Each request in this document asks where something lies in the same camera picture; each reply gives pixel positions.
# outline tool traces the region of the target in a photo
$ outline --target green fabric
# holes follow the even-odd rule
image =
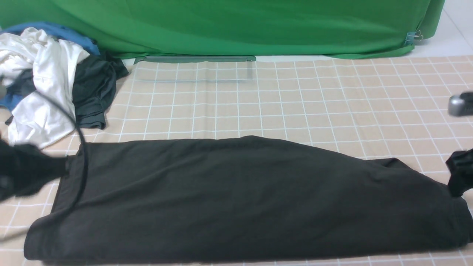
[[[187,55],[399,56],[431,36],[444,0],[2,0],[3,28],[51,21],[123,58]]]

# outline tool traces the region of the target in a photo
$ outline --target gray object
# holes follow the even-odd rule
[[[3,85],[4,76],[0,76],[0,99],[3,99],[7,94],[7,87]]]
[[[473,115],[473,92],[464,92],[450,97],[448,114],[451,116]]]

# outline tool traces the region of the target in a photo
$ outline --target blue cloth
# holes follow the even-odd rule
[[[84,50],[86,50],[90,54],[97,55],[97,56],[100,55],[100,51],[97,45],[95,45],[94,42],[90,38],[83,36],[82,34],[79,34],[73,29],[64,27],[59,24],[51,23],[51,22],[43,22],[43,21],[27,22],[27,23],[9,27],[3,31],[0,31],[0,34],[11,33],[11,34],[20,35],[26,28],[29,28],[29,27],[33,27],[38,30],[42,29],[46,32],[47,35],[56,36],[58,39],[63,39],[63,40],[77,43],[80,46],[82,46]]]
[[[17,107],[21,100],[23,100],[23,95],[7,93],[5,97],[0,99],[0,106],[7,108],[11,112],[13,109],[15,109],[15,107]]]

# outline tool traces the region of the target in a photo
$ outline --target clothes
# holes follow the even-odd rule
[[[91,55],[77,65],[72,103],[76,122],[81,128],[105,128],[105,111],[115,97],[116,80],[128,75],[128,70],[120,59],[115,59],[108,53],[102,57],[105,60]],[[5,105],[11,107],[19,102],[18,97],[21,100],[35,90],[33,72],[25,70],[8,87],[9,98],[5,98]]]
[[[50,225],[25,257],[94,263],[295,260],[451,249],[473,240],[466,201],[396,159],[282,140],[88,143],[68,158]]]
[[[64,27],[56,23],[44,22],[44,21],[28,22],[28,23],[19,24],[19,25],[15,25],[7,29],[4,29],[3,31],[0,31],[0,34],[11,33],[11,34],[20,35],[26,28],[29,28],[29,27],[33,27],[38,30],[42,29],[46,32],[47,35],[55,36],[59,39],[77,43],[80,46],[82,46],[82,48],[84,48],[84,50],[86,50],[87,52],[94,55],[100,55],[100,51],[97,45],[95,45],[95,41],[77,33],[73,29]]]
[[[25,69],[33,69],[37,90],[51,97],[73,116],[72,85],[76,66],[89,56],[80,45],[59,40],[45,31],[27,28],[20,35],[0,35],[0,75],[8,86]],[[9,143],[32,143],[39,148],[51,145],[69,134],[74,126],[51,106],[32,93],[13,109],[14,119],[8,127]]]

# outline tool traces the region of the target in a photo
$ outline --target white tile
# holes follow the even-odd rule
[[[444,11],[461,32],[470,47],[473,47],[473,1],[447,0]]]

